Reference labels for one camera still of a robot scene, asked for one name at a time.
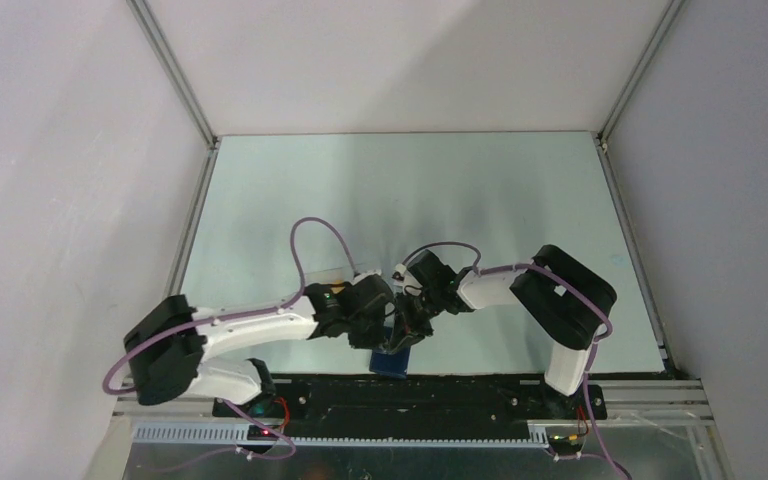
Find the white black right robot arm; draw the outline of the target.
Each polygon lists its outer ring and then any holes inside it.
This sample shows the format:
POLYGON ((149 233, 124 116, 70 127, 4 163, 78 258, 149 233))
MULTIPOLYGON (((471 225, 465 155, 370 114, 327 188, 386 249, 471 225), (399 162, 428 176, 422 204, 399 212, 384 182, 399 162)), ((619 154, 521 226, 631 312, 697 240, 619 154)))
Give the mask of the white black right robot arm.
POLYGON ((431 321, 519 304, 553 342, 541 392, 545 411, 566 418, 582 403, 580 387, 598 343, 610 336, 609 314, 617 293, 604 279, 561 248, 547 244, 527 262, 455 271, 426 244, 408 254, 393 273, 393 328, 385 344, 395 353, 431 336, 431 321))

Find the blue leather card holder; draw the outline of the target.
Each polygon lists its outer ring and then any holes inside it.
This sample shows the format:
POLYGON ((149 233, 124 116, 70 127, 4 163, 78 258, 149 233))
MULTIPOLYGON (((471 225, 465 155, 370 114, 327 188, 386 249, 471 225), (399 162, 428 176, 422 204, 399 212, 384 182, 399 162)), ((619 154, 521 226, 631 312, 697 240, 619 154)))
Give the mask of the blue leather card holder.
POLYGON ((382 348, 372 350, 368 364, 368 371, 372 374, 406 379, 410 359, 410 347, 405 347, 395 353, 388 353, 382 348))

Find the clear plastic tray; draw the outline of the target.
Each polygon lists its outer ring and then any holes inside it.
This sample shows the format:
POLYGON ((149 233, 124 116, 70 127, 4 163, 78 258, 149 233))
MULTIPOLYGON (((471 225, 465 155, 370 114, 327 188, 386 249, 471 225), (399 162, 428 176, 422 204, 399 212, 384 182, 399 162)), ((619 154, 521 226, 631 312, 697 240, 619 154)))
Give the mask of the clear plastic tray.
POLYGON ((339 268, 306 272, 305 284, 343 284, 345 282, 356 284, 363 278, 381 274, 381 269, 361 268, 358 272, 355 272, 350 266, 344 266, 339 268))

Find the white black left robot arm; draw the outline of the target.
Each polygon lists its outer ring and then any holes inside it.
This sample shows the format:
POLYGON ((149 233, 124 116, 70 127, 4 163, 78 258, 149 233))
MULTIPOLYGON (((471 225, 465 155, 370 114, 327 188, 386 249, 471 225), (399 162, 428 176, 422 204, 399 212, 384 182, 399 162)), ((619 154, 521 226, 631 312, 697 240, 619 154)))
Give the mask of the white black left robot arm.
POLYGON ((375 272, 342 284, 313 283, 285 304, 231 312, 196 308, 183 295, 162 300, 124 337, 130 392, 155 406, 181 396, 217 398, 264 416, 276 390, 264 361, 226 359, 237 350, 278 341, 346 336, 351 347, 376 349, 395 295, 375 272))

